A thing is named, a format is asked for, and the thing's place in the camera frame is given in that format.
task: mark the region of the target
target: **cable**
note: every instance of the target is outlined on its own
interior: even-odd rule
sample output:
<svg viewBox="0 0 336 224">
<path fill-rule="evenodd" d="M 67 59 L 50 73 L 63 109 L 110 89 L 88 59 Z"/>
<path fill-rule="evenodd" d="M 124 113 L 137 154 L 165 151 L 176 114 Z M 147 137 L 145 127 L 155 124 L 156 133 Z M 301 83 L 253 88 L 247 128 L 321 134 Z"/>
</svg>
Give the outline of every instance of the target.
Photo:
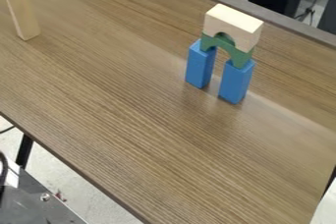
<svg viewBox="0 0 336 224">
<path fill-rule="evenodd" d="M 8 161 L 4 153 L 0 151 L 0 162 L 2 163 L 2 171 L 0 174 L 0 187 L 5 186 L 7 174 L 8 174 Z"/>
<path fill-rule="evenodd" d="M 9 165 L 8 165 L 8 161 L 7 158 L 5 156 L 4 153 L 2 153 L 0 151 L 0 162 L 2 163 L 2 171 L 0 174 L 0 207 L 2 204 L 2 196 L 5 192 L 5 182 L 6 182 L 6 178 L 7 178 L 7 174 L 8 174 L 8 170 L 9 170 Z"/>
<path fill-rule="evenodd" d="M 0 135 L 1 135 L 1 134 L 4 134 L 4 133 L 7 133 L 7 132 L 11 131 L 11 130 L 14 129 L 14 128 L 15 128 L 15 126 L 11 126 L 10 128 L 7 128 L 6 130 L 1 131 L 1 132 L 0 132 Z"/>
<path fill-rule="evenodd" d="M 301 21 L 303 21 L 309 14 L 311 14 L 310 23 L 312 24 L 311 19 L 313 17 L 313 14 L 315 13 L 315 10 L 313 9 L 313 7 L 316 5 L 316 2 L 317 0 L 313 0 L 311 5 L 305 9 L 305 12 L 300 15 L 297 15 L 294 19 L 296 20 L 298 18 L 302 18 Z"/>
</svg>

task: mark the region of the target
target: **block structure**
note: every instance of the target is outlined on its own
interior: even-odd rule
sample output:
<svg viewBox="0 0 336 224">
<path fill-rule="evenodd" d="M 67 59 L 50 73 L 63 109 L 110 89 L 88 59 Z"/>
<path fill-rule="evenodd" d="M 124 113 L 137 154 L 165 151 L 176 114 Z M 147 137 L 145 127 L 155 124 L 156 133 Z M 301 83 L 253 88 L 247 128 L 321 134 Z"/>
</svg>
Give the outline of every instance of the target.
<svg viewBox="0 0 336 224">
<path fill-rule="evenodd" d="M 255 61 L 254 47 L 259 41 L 263 21 L 218 4 L 205 14 L 200 39 L 189 51 L 186 81 L 198 88 L 209 84 L 216 49 L 226 50 L 230 59 L 225 63 L 218 96 L 239 103 L 248 91 Z"/>
</svg>

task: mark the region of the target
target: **green arch block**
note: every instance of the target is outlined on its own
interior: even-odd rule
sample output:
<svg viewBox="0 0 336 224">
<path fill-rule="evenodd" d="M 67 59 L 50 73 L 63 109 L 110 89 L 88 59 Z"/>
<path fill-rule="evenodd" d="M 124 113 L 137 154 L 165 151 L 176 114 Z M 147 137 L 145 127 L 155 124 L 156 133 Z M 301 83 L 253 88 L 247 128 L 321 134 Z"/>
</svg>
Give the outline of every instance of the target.
<svg viewBox="0 0 336 224">
<path fill-rule="evenodd" d="M 243 69 L 253 54 L 253 49 L 249 53 L 245 53 L 236 48 L 235 42 L 225 33 L 218 33 L 214 37 L 205 33 L 201 35 L 200 50 L 207 51 L 211 47 L 220 47 L 224 49 L 231 57 L 233 66 L 237 69 Z"/>
</svg>

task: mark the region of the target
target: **tan wooden block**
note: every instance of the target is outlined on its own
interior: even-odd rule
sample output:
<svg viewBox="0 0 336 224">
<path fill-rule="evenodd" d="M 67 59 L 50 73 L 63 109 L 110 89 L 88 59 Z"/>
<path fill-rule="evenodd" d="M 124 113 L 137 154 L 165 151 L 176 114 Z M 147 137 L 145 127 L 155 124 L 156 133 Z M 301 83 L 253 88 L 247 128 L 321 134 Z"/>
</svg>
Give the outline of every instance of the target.
<svg viewBox="0 0 336 224">
<path fill-rule="evenodd" d="M 263 21 L 217 4 L 205 14 L 203 33 L 213 37 L 224 32 L 234 39 L 237 49 L 248 53 L 258 43 L 262 27 Z"/>
<path fill-rule="evenodd" d="M 29 40 L 40 34 L 37 19 L 32 11 L 29 0 L 6 0 L 18 36 Z"/>
</svg>

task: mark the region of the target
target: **wooden table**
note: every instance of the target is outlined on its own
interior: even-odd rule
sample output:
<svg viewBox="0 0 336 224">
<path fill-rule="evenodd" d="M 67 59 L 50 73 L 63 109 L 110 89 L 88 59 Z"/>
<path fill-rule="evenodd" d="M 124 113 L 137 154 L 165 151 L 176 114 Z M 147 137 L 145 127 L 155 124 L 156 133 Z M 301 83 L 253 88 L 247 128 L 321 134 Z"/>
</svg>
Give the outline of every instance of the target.
<svg viewBox="0 0 336 224">
<path fill-rule="evenodd" d="M 210 0 L 0 0 L 0 111 L 145 223 L 308 223 L 336 163 L 335 48 L 266 25 L 233 106 L 184 82 Z"/>
</svg>

